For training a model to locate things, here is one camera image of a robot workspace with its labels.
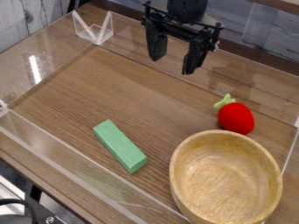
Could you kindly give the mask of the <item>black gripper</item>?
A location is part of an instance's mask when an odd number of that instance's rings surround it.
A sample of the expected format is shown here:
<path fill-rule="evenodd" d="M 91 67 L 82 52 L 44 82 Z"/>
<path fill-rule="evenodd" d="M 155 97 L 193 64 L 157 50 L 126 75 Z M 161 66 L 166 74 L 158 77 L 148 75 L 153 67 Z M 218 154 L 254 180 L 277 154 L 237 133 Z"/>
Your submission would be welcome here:
<path fill-rule="evenodd" d="M 190 42 L 183 58 L 182 74 L 193 74 L 202 66 L 209 51 L 215 51 L 225 25 L 207 13 L 209 0 L 167 0 L 159 6 L 153 0 L 143 2 L 148 55 L 158 61 L 167 53 L 169 37 Z"/>

